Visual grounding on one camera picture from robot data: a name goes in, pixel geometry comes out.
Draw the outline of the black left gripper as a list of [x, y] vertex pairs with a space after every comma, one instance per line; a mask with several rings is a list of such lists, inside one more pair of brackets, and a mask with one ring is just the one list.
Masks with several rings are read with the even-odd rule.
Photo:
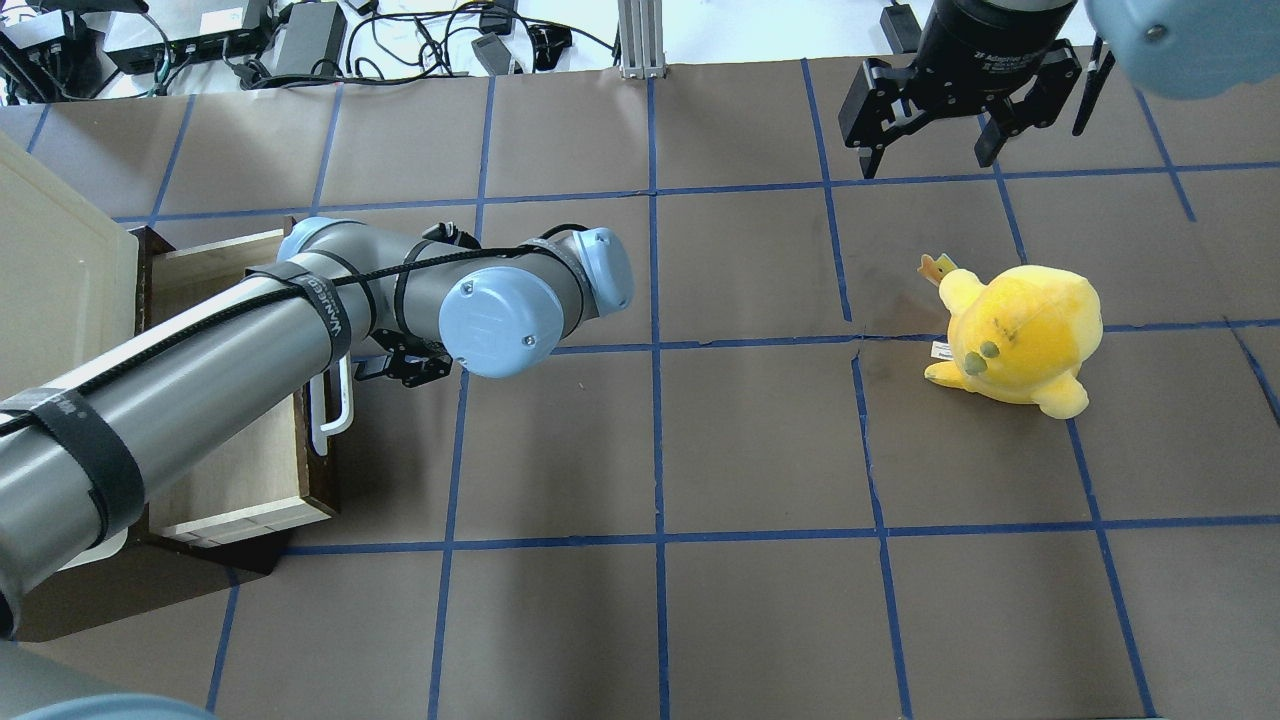
[[[480, 250], [480, 241], [453, 222], [440, 222], [421, 233], [428, 243], [445, 243], [465, 251]], [[372, 338], [383, 352], [355, 361], [355, 380], [388, 378], [415, 388], [448, 377], [453, 357], [439, 341]]]

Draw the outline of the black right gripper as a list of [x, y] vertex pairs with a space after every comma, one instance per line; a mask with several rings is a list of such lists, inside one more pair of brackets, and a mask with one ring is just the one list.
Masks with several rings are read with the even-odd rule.
[[[1059, 33], [1074, 1], [934, 1], [919, 53], [908, 67], [861, 63], [838, 111], [861, 177], [877, 177], [886, 149], [914, 135], [929, 113], [978, 113], [987, 119], [974, 154], [991, 168], [1005, 143], [1032, 127], [1052, 126], [1082, 74]], [[1030, 83], [1021, 100], [1009, 96]]]

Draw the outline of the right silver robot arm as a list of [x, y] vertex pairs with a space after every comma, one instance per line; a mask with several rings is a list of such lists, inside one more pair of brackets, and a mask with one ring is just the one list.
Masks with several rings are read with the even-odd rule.
[[1061, 35], [1073, 1], [937, 1], [905, 67], [870, 58], [838, 111], [844, 145], [877, 176], [887, 147], [932, 122], [984, 117], [975, 160], [991, 167], [1029, 128], [1052, 126], [1075, 87], [1071, 132], [1088, 126], [1114, 69], [1161, 97], [1213, 97], [1277, 73], [1275, 1], [1088, 1], [1088, 61]]

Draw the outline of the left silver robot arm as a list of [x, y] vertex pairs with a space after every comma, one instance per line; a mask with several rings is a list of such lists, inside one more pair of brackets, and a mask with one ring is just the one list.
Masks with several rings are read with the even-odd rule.
[[605, 227], [484, 249], [449, 223], [402, 234], [303, 219], [274, 261], [229, 290], [3, 400], [3, 638], [35, 587], [375, 336], [389, 336], [392, 357], [410, 356], [410, 384], [438, 356], [499, 379], [635, 293], [628, 254]]

